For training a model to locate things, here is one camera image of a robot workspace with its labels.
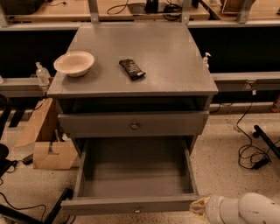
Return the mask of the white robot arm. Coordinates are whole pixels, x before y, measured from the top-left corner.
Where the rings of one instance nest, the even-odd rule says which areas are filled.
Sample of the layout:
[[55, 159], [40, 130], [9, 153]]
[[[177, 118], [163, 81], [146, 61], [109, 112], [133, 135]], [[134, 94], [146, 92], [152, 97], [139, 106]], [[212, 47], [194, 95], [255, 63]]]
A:
[[190, 211], [209, 224], [280, 224], [280, 205], [259, 193], [239, 199], [213, 195], [194, 201]]

